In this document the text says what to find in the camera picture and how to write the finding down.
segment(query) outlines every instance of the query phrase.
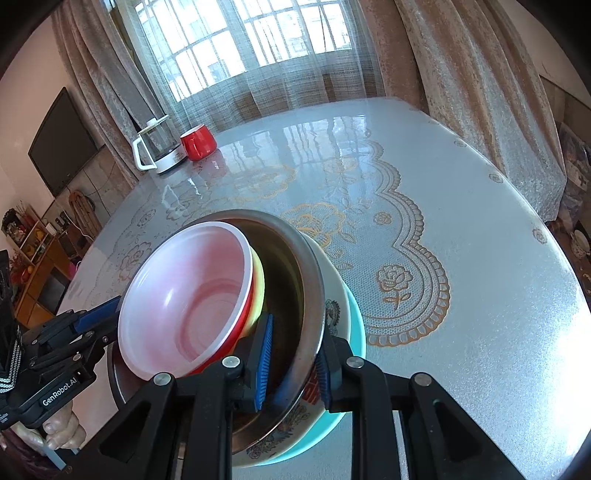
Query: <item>red mug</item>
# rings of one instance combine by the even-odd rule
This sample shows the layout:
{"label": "red mug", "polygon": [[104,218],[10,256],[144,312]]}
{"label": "red mug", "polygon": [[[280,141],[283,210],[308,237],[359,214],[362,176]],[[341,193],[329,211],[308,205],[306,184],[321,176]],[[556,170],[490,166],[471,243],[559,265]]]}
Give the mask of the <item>red mug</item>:
{"label": "red mug", "polygon": [[199,125],[183,133],[181,142],[191,161],[199,161],[217,148],[215,138],[205,125]]}

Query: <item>glass kettle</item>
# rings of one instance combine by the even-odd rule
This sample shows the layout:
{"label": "glass kettle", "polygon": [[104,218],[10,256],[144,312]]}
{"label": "glass kettle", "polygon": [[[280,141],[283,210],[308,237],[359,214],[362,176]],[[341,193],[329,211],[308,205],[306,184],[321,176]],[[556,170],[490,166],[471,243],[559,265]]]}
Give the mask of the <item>glass kettle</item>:
{"label": "glass kettle", "polygon": [[[140,145],[145,153],[145,163],[140,157]],[[155,169],[156,173],[163,173],[187,157],[168,115],[149,120],[147,126],[140,130],[138,138],[133,141],[131,147],[135,165],[142,171]]]}

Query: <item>lace tablecloth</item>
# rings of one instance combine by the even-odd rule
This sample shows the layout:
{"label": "lace tablecloth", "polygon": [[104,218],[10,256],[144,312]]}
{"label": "lace tablecloth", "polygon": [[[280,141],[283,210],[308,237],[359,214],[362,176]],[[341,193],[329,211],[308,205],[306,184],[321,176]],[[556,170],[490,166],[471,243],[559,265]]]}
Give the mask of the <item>lace tablecloth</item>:
{"label": "lace tablecloth", "polygon": [[[589,309],[554,238],[492,164],[395,99],[286,112],[217,140],[206,160],[144,177],[87,253],[62,310],[121,294],[150,252],[203,215],[266,210],[314,238],[340,271],[371,361],[432,374],[526,478],[564,471],[591,427]],[[90,435],[116,410],[105,364],[76,399]],[[312,450],[234,478],[349,472],[346,417]]]}

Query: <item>stainless steel bowl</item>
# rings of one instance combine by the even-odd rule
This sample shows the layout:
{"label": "stainless steel bowl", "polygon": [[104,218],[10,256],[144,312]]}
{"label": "stainless steel bowl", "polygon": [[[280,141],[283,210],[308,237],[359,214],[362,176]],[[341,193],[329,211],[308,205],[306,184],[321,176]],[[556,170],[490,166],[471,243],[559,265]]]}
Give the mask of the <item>stainless steel bowl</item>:
{"label": "stainless steel bowl", "polygon": [[[191,225],[214,220],[239,228],[256,250],[265,273],[266,308],[275,318],[267,400],[258,414],[235,417],[232,452],[237,453],[270,433],[300,398],[324,332],[324,286],[308,243],[287,222],[256,210],[227,210]],[[144,381],[127,368],[117,343],[109,347],[108,370],[120,408]]]}

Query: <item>white ceramic bowl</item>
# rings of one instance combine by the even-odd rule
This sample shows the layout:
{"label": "white ceramic bowl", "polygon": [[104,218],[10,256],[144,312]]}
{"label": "white ceramic bowl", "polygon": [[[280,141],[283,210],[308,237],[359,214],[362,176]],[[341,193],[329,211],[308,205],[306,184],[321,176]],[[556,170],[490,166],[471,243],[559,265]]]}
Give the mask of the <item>white ceramic bowl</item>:
{"label": "white ceramic bowl", "polygon": [[570,234],[570,237],[570,249],[573,251],[575,257],[585,258],[585,256],[589,255],[589,242],[583,232],[575,230]]}
{"label": "white ceramic bowl", "polygon": [[125,293],[119,347],[130,370],[191,373],[236,327],[252,282],[246,237],[224,222],[193,225],[148,257]]}

